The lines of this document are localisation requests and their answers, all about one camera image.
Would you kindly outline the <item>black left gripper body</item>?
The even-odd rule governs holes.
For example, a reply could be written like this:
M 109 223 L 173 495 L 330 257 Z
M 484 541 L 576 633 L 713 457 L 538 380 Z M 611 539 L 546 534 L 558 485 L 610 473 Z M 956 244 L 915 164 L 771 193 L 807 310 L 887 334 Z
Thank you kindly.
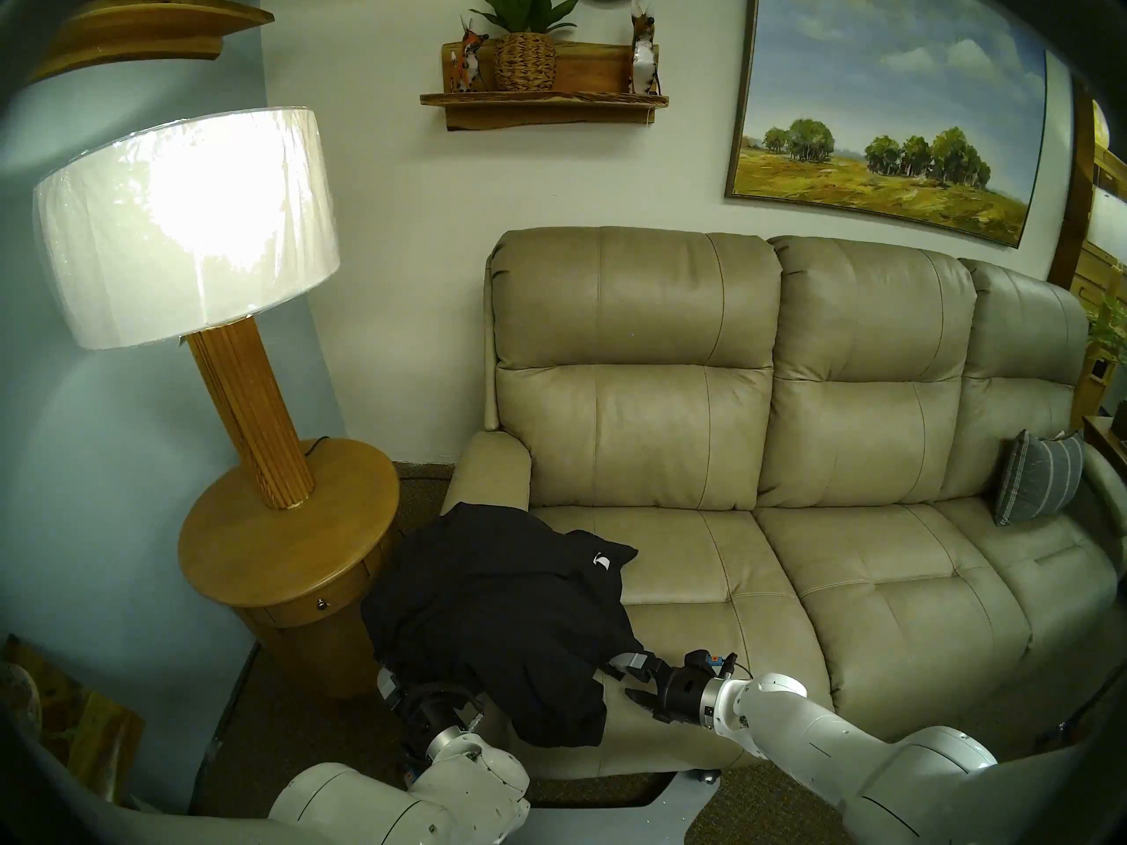
M 410 686 L 387 676 L 387 706 L 405 727 L 405 748 L 445 747 L 472 732 L 485 714 L 481 700 L 459 685 L 431 682 Z

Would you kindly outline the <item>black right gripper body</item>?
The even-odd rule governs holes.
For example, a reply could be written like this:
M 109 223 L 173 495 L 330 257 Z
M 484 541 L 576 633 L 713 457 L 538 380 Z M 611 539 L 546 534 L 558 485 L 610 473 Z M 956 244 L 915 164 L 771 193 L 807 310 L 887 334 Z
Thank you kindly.
M 702 701 L 711 681 L 710 658 L 686 658 L 678 667 L 660 660 L 660 671 L 654 678 L 658 711 L 653 718 L 663 724 L 704 726 Z

